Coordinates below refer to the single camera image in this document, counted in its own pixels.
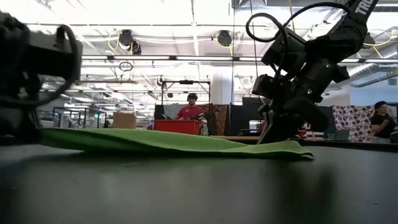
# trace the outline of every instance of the red bin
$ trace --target red bin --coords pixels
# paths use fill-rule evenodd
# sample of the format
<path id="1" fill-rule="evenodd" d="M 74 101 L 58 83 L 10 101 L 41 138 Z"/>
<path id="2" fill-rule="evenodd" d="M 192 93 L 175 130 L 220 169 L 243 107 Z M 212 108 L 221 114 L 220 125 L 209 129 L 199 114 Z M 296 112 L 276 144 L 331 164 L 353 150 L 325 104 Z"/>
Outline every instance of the red bin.
<path id="1" fill-rule="evenodd" d="M 199 135 L 200 122 L 196 120 L 155 120 L 155 130 Z"/>

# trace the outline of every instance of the black table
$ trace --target black table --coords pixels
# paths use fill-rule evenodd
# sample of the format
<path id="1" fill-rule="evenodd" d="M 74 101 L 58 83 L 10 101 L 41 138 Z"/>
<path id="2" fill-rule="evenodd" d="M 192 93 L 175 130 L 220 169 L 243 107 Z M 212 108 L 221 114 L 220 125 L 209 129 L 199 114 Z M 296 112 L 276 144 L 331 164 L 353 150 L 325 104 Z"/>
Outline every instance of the black table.
<path id="1" fill-rule="evenodd" d="M 0 147 L 0 223 L 398 223 L 398 154 L 134 158 Z"/>

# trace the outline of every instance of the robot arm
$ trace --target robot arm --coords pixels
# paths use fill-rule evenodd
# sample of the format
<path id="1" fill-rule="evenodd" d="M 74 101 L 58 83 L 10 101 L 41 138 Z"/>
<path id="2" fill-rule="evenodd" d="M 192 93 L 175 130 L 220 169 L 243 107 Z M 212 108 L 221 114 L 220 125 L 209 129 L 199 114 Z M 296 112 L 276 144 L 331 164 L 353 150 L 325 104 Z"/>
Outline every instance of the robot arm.
<path id="1" fill-rule="evenodd" d="M 331 81 L 341 82 L 349 78 L 346 67 L 340 67 L 337 63 L 361 49 L 368 32 L 366 22 L 376 4 L 377 0 L 354 0 L 346 6 L 322 2 L 303 8 L 283 27 L 297 14 L 311 7 L 332 6 L 347 12 L 329 33 L 308 42 L 289 28 L 280 29 L 273 39 L 259 39 L 249 30 L 251 20 L 259 14 L 248 20 L 246 32 L 250 37 L 261 42 L 274 40 L 261 61 L 273 68 L 274 65 L 279 67 L 274 77 L 260 75 L 253 86 L 253 94 L 272 100 L 258 111 L 267 125 L 258 144 L 286 140 L 297 134 L 304 122 L 311 124 L 314 131 L 323 131 L 327 127 L 327 117 L 315 103 L 322 101 L 321 95 Z M 275 22 L 272 16 L 264 16 Z M 287 74 L 280 75 L 280 69 Z"/>
<path id="2" fill-rule="evenodd" d="M 36 142 L 40 127 L 36 107 L 58 98 L 80 78 L 83 45 L 68 26 L 60 26 L 55 35 L 31 32 L 0 11 L 0 49 L 0 135 Z M 65 83 L 43 98 L 39 75 L 62 77 Z M 21 89 L 26 96 L 19 96 Z"/>

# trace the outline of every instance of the green cloth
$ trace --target green cloth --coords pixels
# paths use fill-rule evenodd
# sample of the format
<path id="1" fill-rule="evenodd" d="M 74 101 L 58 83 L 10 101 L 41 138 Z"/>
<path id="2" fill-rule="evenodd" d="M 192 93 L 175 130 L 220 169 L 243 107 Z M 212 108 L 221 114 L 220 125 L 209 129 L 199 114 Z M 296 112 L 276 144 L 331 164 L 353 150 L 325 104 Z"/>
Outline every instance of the green cloth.
<path id="1" fill-rule="evenodd" d="M 296 141 L 246 145 L 206 136 L 113 128 L 44 128 L 40 132 L 41 143 L 45 146 L 83 151 L 131 151 L 140 154 L 184 153 L 226 157 L 313 156 Z"/>

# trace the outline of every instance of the warehouse ceiling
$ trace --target warehouse ceiling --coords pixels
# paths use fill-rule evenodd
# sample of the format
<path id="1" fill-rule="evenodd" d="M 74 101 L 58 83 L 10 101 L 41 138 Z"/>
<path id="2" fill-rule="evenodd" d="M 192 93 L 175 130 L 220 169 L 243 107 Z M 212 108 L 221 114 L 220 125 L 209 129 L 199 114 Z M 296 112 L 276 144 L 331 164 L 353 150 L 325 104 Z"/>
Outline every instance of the warehouse ceiling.
<path id="1" fill-rule="evenodd" d="M 292 12 L 315 3 L 314 0 L 292 0 Z M 370 35 L 376 41 L 375 48 L 382 52 L 396 47 L 396 18 L 398 1 L 379 1 L 375 12 L 368 20 Z M 276 0 L 3 0 L 0 9 L 9 12 L 29 25 L 32 31 L 53 34 L 60 24 L 69 25 L 77 38 L 83 42 L 84 55 L 126 55 L 130 52 L 117 49 L 117 39 L 123 29 L 132 30 L 132 36 L 142 49 L 142 55 L 189 55 L 215 57 L 262 57 L 270 44 L 254 42 L 246 35 L 244 25 L 250 15 L 267 12 L 284 22 L 290 17 L 288 1 Z M 326 34 L 341 16 L 341 11 L 330 7 L 309 10 L 294 19 L 290 25 L 304 39 L 314 39 Z M 233 37 L 233 48 L 222 47 L 216 38 L 221 30 Z M 254 33 L 261 38 L 270 38 L 277 28 L 265 19 L 254 20 Z M 362 49 L 351 58 L 378 58 L 374 47 Z M 108 60 L 85 60 L 81 69 L 81 83 L 63 96 L 72 105 L 83 106 L 98 103 L 110 111 L 141 111 L 145 116 L 153 112 L 153 105 L 160 103 L 159 80 L 210 81 L 214 67 L 234 67 L 234 97 L 239 103 L 249 96 L 257 75 L 272 74 L 272 69 L 258 63 L 201 62 L 201 61 L 152 61 L 128 62 L 130 72 L 119 69 L 125 62 Z M 348 65 L 356 73 L 360 64 Z M 362 73 L 359 78 L 372 74 Z M 47 78 L 43 86 L 52 90 L 62 80 Z M 330 88 L 333 94 L 339 87 Z M 120 93 L 101 91 L 120 90 Z M 165 96 L 166 104 L 185 103 L 185 92 L 199 93 L 199 103 L 208 101 L 208 86 L 169 86 L 173 97 Z"/>

